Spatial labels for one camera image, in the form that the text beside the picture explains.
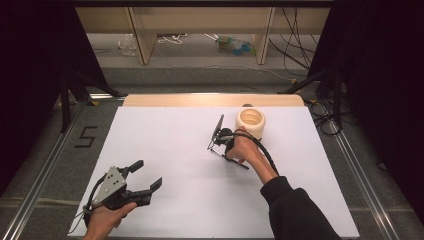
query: floor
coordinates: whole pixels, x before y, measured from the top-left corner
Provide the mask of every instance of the floor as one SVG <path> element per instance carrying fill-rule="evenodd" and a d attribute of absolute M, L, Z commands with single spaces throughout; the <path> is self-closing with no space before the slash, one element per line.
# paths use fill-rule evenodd
<path fill-rule="evenodd" d="M 282 57 L 282 53 L 269 46 L 264 65 L 258 65 L 251 53 L 240 56 L 219 49 L 217 43 L 203 34 L 168 38 L 157 43 L 148 65 L 140 65 L 137 56 L 119 49 L 126 41 L 125 35 L 90 34 L 89 40 L 96 53 L 109 85 L 126 93 L 174 93 L 174 92 L 233 92 L 233 93 L 275 93 L 284 91 L 293 84 L 293 79 L 302 81 L 307 70 L 298 63 Z M 248 35 L 231 36 L 251 42 Z M 290 36 L 275 35 L 272 42 L 283 52 L 306 65 L 301 51 L 287 46 L 283 40 Z M 301 36 L 302 47 L 313 51 L 319 36 Z M 312 60 L 313 53 L 306 51 Z M 315 100 L 314 91 L 318 83 L 312 83 L 298 94 L 304 100 Z M 89 89 L 93 94 L 102 93 Z M 348 102 L 343 111 L 348 112 Z M 322 101 L 311 105 L 311 114 L 319 116 L 330 107 L 331 102 Z M 24 228 L 18 233 L 20 239 L 69 239 L 69 223 L 79 212 L 78 205 L 86 184 L 91 177 L 108 128 L 116 109 L 122 100 L 100 99 L 91 104 L 75 103 L 73 129 L 69 132 L 57 156 L 52 170 L 31 214 L 25 219 Z M 341 187 L 343 196 L 360 232 L 360 239 L 424 239 L 424 227 L 419 222 L 390 174 L 377 165 L 378 156 L 368 144 L 360 124 L 354 116 L 343 118 L 343 130 L 338 136 L 325 134 L 332 125 L 317 128 L 329 161 Z M 52 159 L 52 150 L 58 149 L 61 138 L 60 104 L 52 109 L 51 119 L 43 135 L 34 147 L 31 156 L 23 163 L 7 191 L 0 198 L 0 233 L 5 234 L 16 216 L 21 204 L 31 192 L 38 174 L 46 162 Z M 81 133 L 95 136 L 90 147 Z M 366 184 L 357 179 L 352 169 L 360 168 Z M 370 205 L 369 199 L 377 201 L 381 208 Z M 379 213 L 387 213 L 393 231 L 385 231 L 379 224 Z"/>

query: white table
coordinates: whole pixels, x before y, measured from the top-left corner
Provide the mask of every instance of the white table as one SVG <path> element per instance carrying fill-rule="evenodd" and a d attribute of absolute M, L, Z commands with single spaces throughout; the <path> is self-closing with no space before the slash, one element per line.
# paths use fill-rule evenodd
<path fill-rule="evenodd" d="M 110 166 L 144 160 L 128 189 L 148 189 L 163 177 L 151 205 L 129 214 L 110 236 L 135 238 L 273 238 L 261 182 L 207 151 L 221 114 L 234 128 L 241 107 L 121 107 L 81 201 Z M 304 188 L 343 238 L 359 234 L 306 107 L 260 107 L 267 123 L 263 145 L 293 188 Z M 70 234 L 81 237 L 80 223 Z"/>

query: black sweatshirt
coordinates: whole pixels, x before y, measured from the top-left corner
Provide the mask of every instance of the black sweatshirt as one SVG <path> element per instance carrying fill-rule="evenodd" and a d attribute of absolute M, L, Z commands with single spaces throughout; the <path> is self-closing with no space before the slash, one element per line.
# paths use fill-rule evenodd
<path fill-rule="evenodd" d="M 261 189 L 269 205 L 275 239 L 341 239 L 305 190 L 293 188 L 286 177 L 276 177 Z"/>

